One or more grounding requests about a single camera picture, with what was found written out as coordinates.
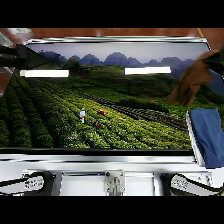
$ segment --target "mountain range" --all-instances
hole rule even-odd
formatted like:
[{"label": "mountain range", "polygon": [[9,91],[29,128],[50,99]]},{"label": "mountain range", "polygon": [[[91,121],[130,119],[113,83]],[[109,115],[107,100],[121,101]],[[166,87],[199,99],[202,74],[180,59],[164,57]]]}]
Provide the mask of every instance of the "mountain range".
[{"label": "mountain range", "polygon": [[[48,58],[52,63],[60,63],[65,64],[67,59],[53,51],[41,51],[39,52],[41,55]],[[163,58],[161,61],[157,61],[155,59],[151,59],[147,63],[141,63],[134,57],[127,58],[124,54],[120,52],[114,52],[107,56],[104,62],[100,61],[95,55],[87,54],[83,58],[80,58],[77,55],[73,55],[72,58],[75,58],[79,61],[80,64],[83,65],[118,65],[118,66],[125,66],[125,67],[146,67],[146,66],[170,66],[171,68],[171,77],[179,80],[182,72],[185,68],[192,65],[194,60],[186,59],[182,61],[178,57],[166,57]],[[210,83],[210,88],[217,94],[224,96],[224,81],[222,80],[221,76],[213,71],[211,71],[213,80]]]}]

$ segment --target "display panel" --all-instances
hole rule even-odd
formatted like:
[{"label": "display panel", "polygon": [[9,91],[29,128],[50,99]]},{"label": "display panel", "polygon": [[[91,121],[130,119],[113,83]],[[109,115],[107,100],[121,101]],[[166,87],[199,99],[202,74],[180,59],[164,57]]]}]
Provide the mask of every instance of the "display panel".
[{"label": "display panel", "polygon": [[[210,86],[201,87],[191,107],[167,103],[183,70],[209,50],[206,43],[27,47],[50,61],[36,69],[69,70],[69,76],[14,73],[0,104],[0,147],[188,150],[186,111],[218,107],[222,115],[223,82],[214,72]],[[169,67],[171,72],[125,74],[127,68],[146,67]]]}]

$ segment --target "metal clamp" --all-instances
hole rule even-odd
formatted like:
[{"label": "metal clamp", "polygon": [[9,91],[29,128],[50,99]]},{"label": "metal clamp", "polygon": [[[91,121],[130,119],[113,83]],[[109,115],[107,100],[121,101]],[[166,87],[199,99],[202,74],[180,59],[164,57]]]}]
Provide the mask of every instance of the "metal clamp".
[{"label": "metal clamp", "polygon": [[105,192],[107,196],[123,196],[125,192],[125,175],[122,170],[105,173]]}]

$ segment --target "television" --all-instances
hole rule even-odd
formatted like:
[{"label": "television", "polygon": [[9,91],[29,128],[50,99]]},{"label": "television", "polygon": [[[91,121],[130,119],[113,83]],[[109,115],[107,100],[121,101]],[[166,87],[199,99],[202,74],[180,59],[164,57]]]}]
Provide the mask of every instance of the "television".
[{"label": "television", "polygon": [[49,60],[36,74],[69,73],[14,71],[0,103],[0,147],[14,150],[8,153],[193,155],[186,112],[224,114],[223,82],[214,72],[192,106],[167,103],[184,69],[210,50],[204,38],[50,38],[26,46]]}]

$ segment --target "person in white shirt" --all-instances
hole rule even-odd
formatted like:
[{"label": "person in white shirt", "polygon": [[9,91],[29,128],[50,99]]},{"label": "person in white shirt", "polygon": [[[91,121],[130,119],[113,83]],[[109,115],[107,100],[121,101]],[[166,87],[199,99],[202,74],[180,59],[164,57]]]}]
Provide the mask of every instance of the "person in white shirt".
[{"label": "person in white shirt", "polygon": [[84,124],[84,122],[85,122],[85,116],[86,116],[85,108],[82,108],[79,116],[80,116],[80,121]]}]

